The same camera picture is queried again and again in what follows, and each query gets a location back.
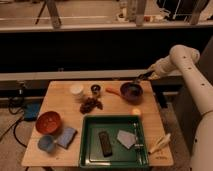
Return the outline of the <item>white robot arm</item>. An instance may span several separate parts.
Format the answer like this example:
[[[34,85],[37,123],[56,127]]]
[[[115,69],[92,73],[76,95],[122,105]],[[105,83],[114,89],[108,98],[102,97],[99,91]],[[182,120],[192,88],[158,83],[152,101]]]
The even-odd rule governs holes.
[[[200,52],[185,45],[174,45],[169,55],[152,64],[139,80],[155,80],[178,70],[200,112],[190,160],[191,171],[213,171],[213,85],[196,67]]]

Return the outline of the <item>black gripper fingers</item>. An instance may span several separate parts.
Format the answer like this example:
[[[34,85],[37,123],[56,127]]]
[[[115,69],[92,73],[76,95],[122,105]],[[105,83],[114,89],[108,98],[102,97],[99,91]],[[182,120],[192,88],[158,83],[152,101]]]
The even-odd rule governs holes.
[[[149,76],[151,76],[151,74],[153,73],[154,71],[149,71],[149,72],[146,72],[144,74],[140,74],[137,78],[136,78],[136,81],[140,82],[142,80],[147,80]]]

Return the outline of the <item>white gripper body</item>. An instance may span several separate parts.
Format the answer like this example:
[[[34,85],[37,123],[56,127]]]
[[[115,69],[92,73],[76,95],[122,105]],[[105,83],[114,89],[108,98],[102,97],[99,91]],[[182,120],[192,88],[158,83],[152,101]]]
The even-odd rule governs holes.
[[[164,57],[152,64],[148,71],[152,74],[148,77],[149,80],[156,80],[167,76],[175,69],[175,65],[171,62],[170,57]]]

